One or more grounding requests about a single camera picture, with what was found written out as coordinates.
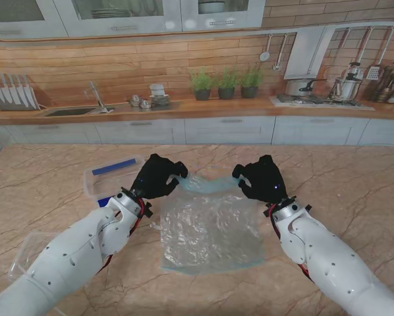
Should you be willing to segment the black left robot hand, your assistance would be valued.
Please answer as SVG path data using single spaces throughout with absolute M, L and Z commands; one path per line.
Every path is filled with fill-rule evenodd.
M 179 184 L 175 176 L 186 178 L 186 166 L 180 161 L 174 163 L 153 153 L 140 169 L 130 190 L 144 199 L 168 196 Z

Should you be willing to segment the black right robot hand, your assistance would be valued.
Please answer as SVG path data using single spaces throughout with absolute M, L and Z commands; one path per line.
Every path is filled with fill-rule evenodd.
M 239 188 L 249 199 L 277 204 L 288 198 L 283 177 L 271 155 L 263 155 L 245 166 L 236 165 L 232 177 L 239 179 Z

